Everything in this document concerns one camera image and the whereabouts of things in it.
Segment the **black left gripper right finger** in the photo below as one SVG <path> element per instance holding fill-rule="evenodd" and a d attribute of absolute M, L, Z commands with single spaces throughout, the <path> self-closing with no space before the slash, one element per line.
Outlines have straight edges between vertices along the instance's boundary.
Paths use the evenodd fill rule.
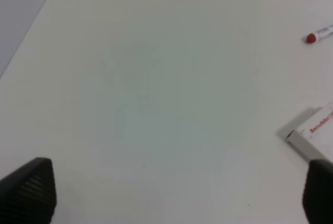
<path fill-rule="evenodd" d="M 331 162 L 324 159 L 310 161 L 302 205 L 309 223 L 332 223 Z"/>

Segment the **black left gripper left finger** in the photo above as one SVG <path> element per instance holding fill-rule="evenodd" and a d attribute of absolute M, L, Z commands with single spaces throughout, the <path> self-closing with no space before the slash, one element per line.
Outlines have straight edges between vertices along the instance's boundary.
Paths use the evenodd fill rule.
<path fill-rule="evenodd" d="M 35 158 L 1 179 L 1 223 L 51 223 L 56 206 L 49 158 Z"/>

